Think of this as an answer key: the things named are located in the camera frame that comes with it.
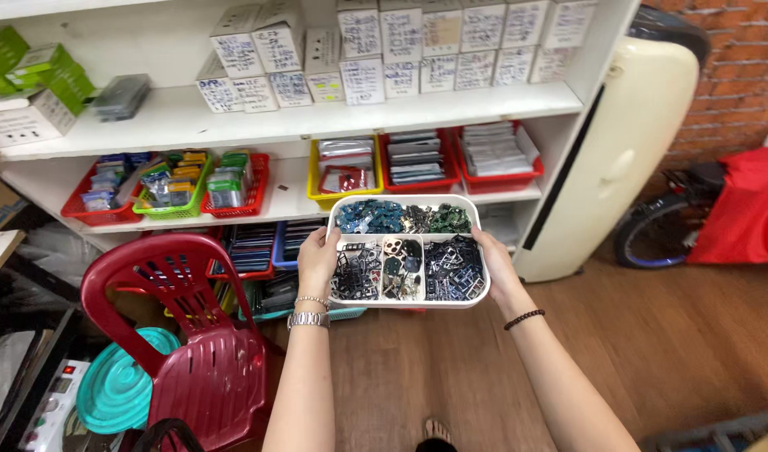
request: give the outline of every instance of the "foot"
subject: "foot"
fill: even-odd
[[[426,439],[437,438],[451,444],[451,434],[448,432],[448,429],[435,418],[429,417],[424,428],[423,436]]]

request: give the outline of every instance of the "red cloth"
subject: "red cloth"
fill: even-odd
[[[768,262],[768,147],[733,155],[725,187],[687,261]]]

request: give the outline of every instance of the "metal watch strap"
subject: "metal watch strap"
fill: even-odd
[[[293,312],[287,318],[287,330],[291,331],[295,325],[316,325],[328,328],[331,325],[331,318],[325,312]]]

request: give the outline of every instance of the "white tray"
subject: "white tray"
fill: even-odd
[[[350,195],[345,198],[342,198],[341,200],[337,201],[336,204],[334,204],[333,208],[331,209],[331,215],[329,215],[329,228],[332,228],[334,225],[336,225],[336,221],[334,220],[334,217],[336,216],[340,207],[346,204],[352,204],[357,201],[364,201],[364,200],[392,201],[395,203],[400,203],[402,206],[416,205],[421,208],[425,208],[426,206],[438,208],[439,205],[442,203],[449,203],[452,206],[464,208],[465,211],[468,213],[468,218],[471,221],[471,225],[481,228],[481,223],[479,222],[479,211],[477,210],[477,207],[473,205],[473,203],[469,201],[467,198],[464,198],[459,195]],[[340,240],[340,246],[348,242],[364,241],[365,239],[370,240],[373,237],[379,242],[379,244],[381,244],[381,242],[383,242],[384,240],[384,237],[388,235],[390,234],[343,234],[342,235],[343,237]],[[457,234],[417,234],[417,235],[423,238],[424,243],[427,243],[430,241],[447,241],[448,239],[451,239]],[[464,237],[471,236],[471,234],[459,234],[459,235]],[[485,288],[482,290],[481,294],[478,297],[474,298],[473,300],[466,300],[463,302],[454,302],[454,301],[431,302],[427,300],[403,302],[399,300],[387,300],[387,299],[337,300],[337,299],[331,298],[331,301],[334,303],[343,304],[349,307],[392,307],[392,308],[412,307],[412,308],[428,308],[428,309],[469,308],[471,306],[474,306],[476,303],[479,303],[479,301],[482,298],[484,298],[485,295],[487,295],[488,291],[490,290],[490,273],[487,270],[487,265],[485,265],[485,255],[482,252],[482,249],[480,246],[479,246],[479,253],[481,254],[481,259],[482,259],[482,278],[485,280]]]

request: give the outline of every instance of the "teal plastic lid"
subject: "teal plastic lid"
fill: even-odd
[[[158,352],[169,354],[180,346],[163,328],[139,328],[138,334]],[[82,376],[77,391],[77,416],[88,430],[115,434],[147,425],[152,379],[122,347],[108,345]]]

